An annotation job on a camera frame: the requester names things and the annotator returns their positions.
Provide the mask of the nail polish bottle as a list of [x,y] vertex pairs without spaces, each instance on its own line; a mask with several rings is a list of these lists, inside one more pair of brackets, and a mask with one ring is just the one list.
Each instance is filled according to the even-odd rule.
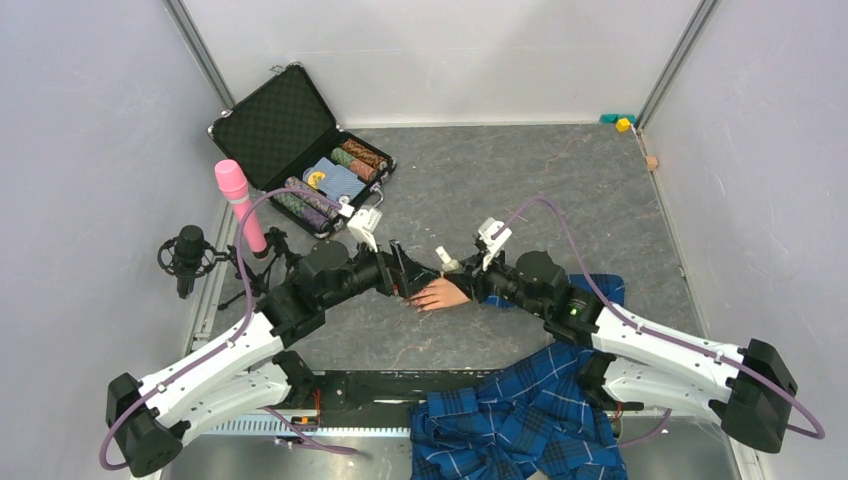
[[462,270],[461,262],[452,257],[444,246],[438,246],[435,252],[441,262],[441,271],[443,273],[455,273]]

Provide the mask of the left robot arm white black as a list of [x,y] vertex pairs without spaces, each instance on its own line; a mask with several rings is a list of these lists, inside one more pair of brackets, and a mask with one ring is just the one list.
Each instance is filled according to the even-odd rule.
[[362,243],[355,255],[337,241],[316,243],[230,330],[141,379],[128,373],[113,379],[107,389],[109,432],[101,450],[116,444],[123,467],[144,477],[173,461],[214,420],[282,402],[306,405],[314,381],[298,370],[285,372],[271,364],[244,386],[236,376],[315,331],[336,305],[368,290],[408,299],[439,276],[438,270],[411,259],[396,241],[389,251]]

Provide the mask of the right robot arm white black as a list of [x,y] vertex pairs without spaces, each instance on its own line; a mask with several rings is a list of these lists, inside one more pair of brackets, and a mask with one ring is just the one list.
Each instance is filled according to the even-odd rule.
[[604,304],[544,251],[513,266],[498,256],[484,267],[476,257],[446,277],[475,300],[497,296],[541,318],[557,341],[593,349],[577,382],[585,405],[671,409],[713,422],[755,450],[781,451],[798,385],[773,345],[706,340]]

